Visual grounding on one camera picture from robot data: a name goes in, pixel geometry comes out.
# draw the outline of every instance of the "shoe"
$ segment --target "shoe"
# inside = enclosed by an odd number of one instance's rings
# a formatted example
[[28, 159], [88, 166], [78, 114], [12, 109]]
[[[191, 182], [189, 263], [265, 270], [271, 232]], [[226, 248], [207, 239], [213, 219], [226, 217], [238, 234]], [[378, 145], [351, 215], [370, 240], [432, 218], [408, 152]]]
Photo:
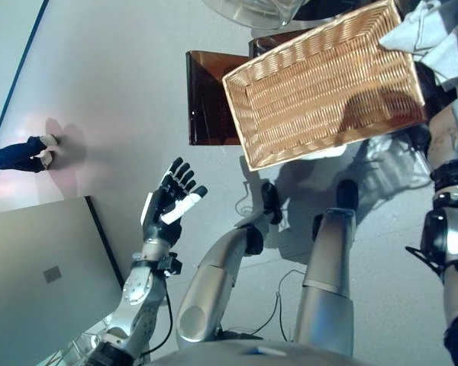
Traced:
[[265, 213], [273, 213], [273, 218], [269, 223], [277, 225], [282, 221], [283, 215], [280, 209], [280, 199], [276, 187], [266, 181], [261, 186], [261, 198], [263, 199], [263, 209]]
[[345, 179], [336, 188], [336, 204], [339, 208], [356, 211], [360, 203], [358, 185], [355, 181]]
[[58, 140], [53, 135], [43, 135], [39, 136], [39, 140], [46, 146], [56, 146], [58, 144]]
[[42, 163], [44, 170], [48, 170], [53, 162], [53, 154], [50, 151], [46, 151], [44, 156], [40, 158], [40, 162]]

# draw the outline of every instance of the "blue jeans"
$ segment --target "blue jeans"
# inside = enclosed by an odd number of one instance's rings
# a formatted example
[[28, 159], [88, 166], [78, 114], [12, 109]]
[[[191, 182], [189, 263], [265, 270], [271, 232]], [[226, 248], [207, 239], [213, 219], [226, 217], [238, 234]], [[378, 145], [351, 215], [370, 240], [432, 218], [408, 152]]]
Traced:
[[44, 166], [34, 156], [46, 149], [39, 137], [31, 136], [26, 143], [17, 143], [0, 149], [0, 169], [15, 169], [25, 172], [40, 172]]

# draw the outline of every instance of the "wicker basket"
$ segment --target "wicker basket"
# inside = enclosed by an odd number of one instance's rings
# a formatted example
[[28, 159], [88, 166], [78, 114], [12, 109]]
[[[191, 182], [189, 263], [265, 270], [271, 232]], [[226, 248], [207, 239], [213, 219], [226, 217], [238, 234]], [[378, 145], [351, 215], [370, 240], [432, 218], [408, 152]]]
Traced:
[[378, 43], [399, 23], [392, 0], [375, 2], [228, 73], [250, 170], [422, 122], [412, 57]]

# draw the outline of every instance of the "fabric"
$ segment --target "fabric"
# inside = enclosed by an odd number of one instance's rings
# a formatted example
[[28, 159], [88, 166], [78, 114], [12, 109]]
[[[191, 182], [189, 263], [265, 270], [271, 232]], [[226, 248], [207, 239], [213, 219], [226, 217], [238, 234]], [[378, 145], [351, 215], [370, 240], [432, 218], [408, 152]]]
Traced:
[[0, 169], [15, 169], [26, 172], [40, 172], [44, 167], [39, 158], [34, 157], [46, 146], [37, 136], [31, 136], [26, 143], [18, 143], [0, 149]]
[[458, 0], [423, 0], [379, 40], [388, 50], [412, 53], [434, 71], [436, 83], [458, 85]]

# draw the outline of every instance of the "gray floor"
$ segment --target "gray floor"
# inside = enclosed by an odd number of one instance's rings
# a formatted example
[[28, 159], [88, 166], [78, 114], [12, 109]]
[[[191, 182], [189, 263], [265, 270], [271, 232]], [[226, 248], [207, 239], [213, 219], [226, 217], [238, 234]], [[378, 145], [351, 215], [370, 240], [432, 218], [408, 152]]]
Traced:
[[[0, 172], [0, 211], [91, 195], [127, 274], [131, 254], [140, 249], [139, 216], [147, 191], [182, 156], [209, 193], [183, 219], [175, 247], [184, 264], [183, 273], [168, 282], [177, 311], [198, 261], [219, 236], [258, 208], [253, 192], [260, 181], [275, 181], [285, 201], [285, 222], [273, 228], [262, 255], [244, 259], [223, 322], [255, 329], [273, 308], [279, 279], [289, 269], [305, 269], [314, 215], [334, 204], [339, 180], [359, 178], [363, 204], [350, 268], [355, 355], [387, 366], [451, 364], [441, 345], [441, 284], [403, 249], [418, 246], [431, 208], [427, 176], [414, 173], [420, 171], [417, 157], [400, 149], [399, 158], [399, 150], [373, 155], [359, 151], [357, 143], [340, 158], [250, 174], [239, 146], [188, 146], [185, 51], [247, 54], [248, 40], [249, 30], [202, 2], [51, 2], [8, 109], [0, 147], [45, 132], [58, 135], [62, 146], [49, 172]], [[301, 281], [298, 274], [285, 280], [288, 335]], [[153, 345], [166, 333], [166, 307], [158, 322]], [[261, 335], [281, 339], [276, 319]], [[175, 349], [172, 337], [153, 357]]]

